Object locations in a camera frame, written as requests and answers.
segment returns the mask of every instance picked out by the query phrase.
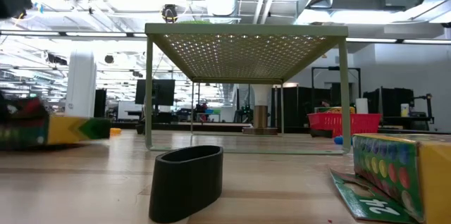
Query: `colorful paint dots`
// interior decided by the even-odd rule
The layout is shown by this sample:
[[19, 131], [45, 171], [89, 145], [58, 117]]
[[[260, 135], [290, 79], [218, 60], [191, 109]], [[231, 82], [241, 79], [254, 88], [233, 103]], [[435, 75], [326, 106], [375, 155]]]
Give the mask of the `colorful paint dots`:
[[373, 148], [373, 141], [372, 140], [366, 141], [366, 147], [365, 147], [366, 151], [371, 152], [372, 148]]
[[390, 193], [389, 193], [389, 195], [393, 198], [393, 199], [396, 199], [396, 200], [401, 200], [401, 194], [400, 194], [400, 191], [399, 191], [399, 189], [398, 188], [396, 188], [396, 186], [392, 186], [391, 188], [390, 188]]
[[400, 145], [400, 162], [404, 165], [409, 163], [409, 146], [407, 144]]
[[379, 141], [375, 140], [373, 143], [373, 153], [377, 154], [379, 152]]
[[386, 178], [387, 177], [387, 166], [385, 165], [384, 160], [379, 161], [379, 171], [381, 172], [381, 175]]
[[374, 178], [375, 185], [378, 188], [382, 189], [382, 182], [379, 180], [378, 176], [376, 174], [373, 174], [373, 178]]
[[379, 172], [379, 168], [378, 168], [378, 159], [376, 159], [376, 157], [373, 157], [371, 159], [371, 167], [373, 168], [373, 172], [375, 174], [377, 174]]
[[397, 182], [397, 175], [396, 175], [396, 169], [393, 163], [388, 164], [388, 176], [390, 176], [390, 179], [392, 182]]
[[402, 199], [402, 203], [404, 204], [404, 207], [409, 212], [411, 212], [411, 213], [415, 212], [414, 202], [412, 201], [412, 197], [410, 196], [409, 192], [402, 191], [401, 199]]
[[366, 164], [366, 168], [367, 168], [368, 170], [371, 170], [371, 162], [370, 162], [368, 156], [365, 156], [365, 164]]
[[354, 147], [355, 147], [355, 148], [359, 148], [359, 143], [360, 143], [359, 138], [357, 138], [357, 137], [354, 136], [352, 139], [353, 139], [353, 141], [354, 141]]
[[387, 144], [385, 142], [381, 142], [379, 144], [379, 154], [381, 156], [385, 156], [387, 154]]
[[360, 156], [360, 165], [362, 166], [363, 169], [365, 169], [365, 157], [364, 156]]
[[365, 148], [366, 148], [366, 139], [363, 139], [363, 140], [360, 142], [360, 149], [361, 149], [362, 151], [365, 151]]
[[396, 160], [397, 157], [397, 147], [396, 144], [389, 144], [388, 145], [388, 156], [392, 159], [392, 160]]
[[385, 180], [382, 181], [382, 189], [385, 193], [390, 195], [390, 185]]
[[401, 167], [399, 171], [399, 177], [401, 185], [409, 189], [410, 188], [410, 179], [409, 179], [409, 173], [407, 172], [407, 169], [405, 167]]

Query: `computer monitor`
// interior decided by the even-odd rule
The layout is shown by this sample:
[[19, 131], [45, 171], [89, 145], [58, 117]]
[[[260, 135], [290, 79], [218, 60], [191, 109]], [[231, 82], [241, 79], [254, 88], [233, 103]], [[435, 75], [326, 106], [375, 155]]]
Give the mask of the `computer monitor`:
[[[175, 80], [152, 80], [152, 102], [158, 105], [174, 105]], [[146, 80], [136, 84], [135, 103], [144, 104], [146, 97]]]

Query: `pillar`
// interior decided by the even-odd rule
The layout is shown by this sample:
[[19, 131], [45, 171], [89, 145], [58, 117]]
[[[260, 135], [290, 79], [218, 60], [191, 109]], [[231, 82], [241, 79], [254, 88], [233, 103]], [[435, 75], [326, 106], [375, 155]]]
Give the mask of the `pillar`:
[[253, 84], [255, 106], [254, 106], [254, 127], [268, 127], [268, 95], [271, 91], [270, 85]]
[[77, 48], [70, 53], [66, 116], [94, 116], [97, 65], [94, 52]]
[[245, 128], [245, 134], [276, 135], [277, 128], [268, 128], [268, 95], [271, 85], [253, 84], [254, 90], [254, 127]]

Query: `blue object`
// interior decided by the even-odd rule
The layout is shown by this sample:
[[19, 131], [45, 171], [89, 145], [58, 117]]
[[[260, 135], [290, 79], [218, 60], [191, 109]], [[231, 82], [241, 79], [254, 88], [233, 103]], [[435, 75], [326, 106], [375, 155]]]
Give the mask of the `blue object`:
[[337, 136], [333, 139], [336, 144], [343, 144], [343, 136]]

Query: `red basket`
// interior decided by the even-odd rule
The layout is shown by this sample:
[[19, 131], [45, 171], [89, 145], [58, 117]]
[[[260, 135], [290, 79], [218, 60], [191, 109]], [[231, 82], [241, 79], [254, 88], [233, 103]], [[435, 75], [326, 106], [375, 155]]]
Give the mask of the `red basket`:
[[[313, 113], [308, 116], [311, 129], [331, 130], [332, 137], [343, 135], [341, 113]], [[380, 119], [380, 114], [351, 114], [351, 135], [377, 133]]]

